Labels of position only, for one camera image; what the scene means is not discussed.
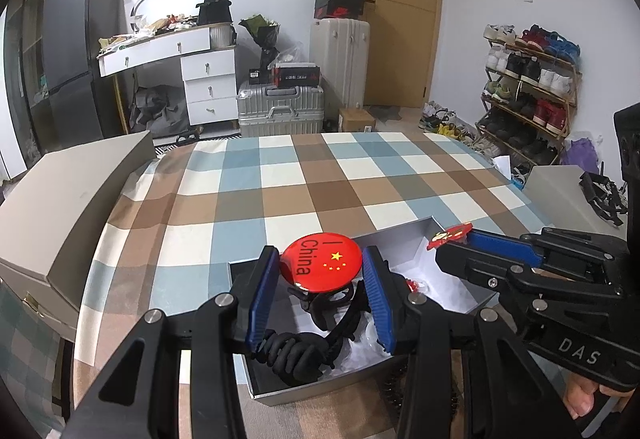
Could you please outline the person's right hand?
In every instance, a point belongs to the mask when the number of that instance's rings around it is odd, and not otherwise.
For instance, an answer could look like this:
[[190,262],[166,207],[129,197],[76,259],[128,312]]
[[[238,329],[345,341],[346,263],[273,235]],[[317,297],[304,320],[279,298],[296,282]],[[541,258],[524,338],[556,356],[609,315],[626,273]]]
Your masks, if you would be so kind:
[[597,395],[617,398],[616,409],[621,410],[626,407],[633,394],[632,391],[630,393],[620,393],[578,374],[569,373],[566,379],[563,402],[572,419],[578,419],[578,417],[584,417],[592,411],[594,399],[596,399]]

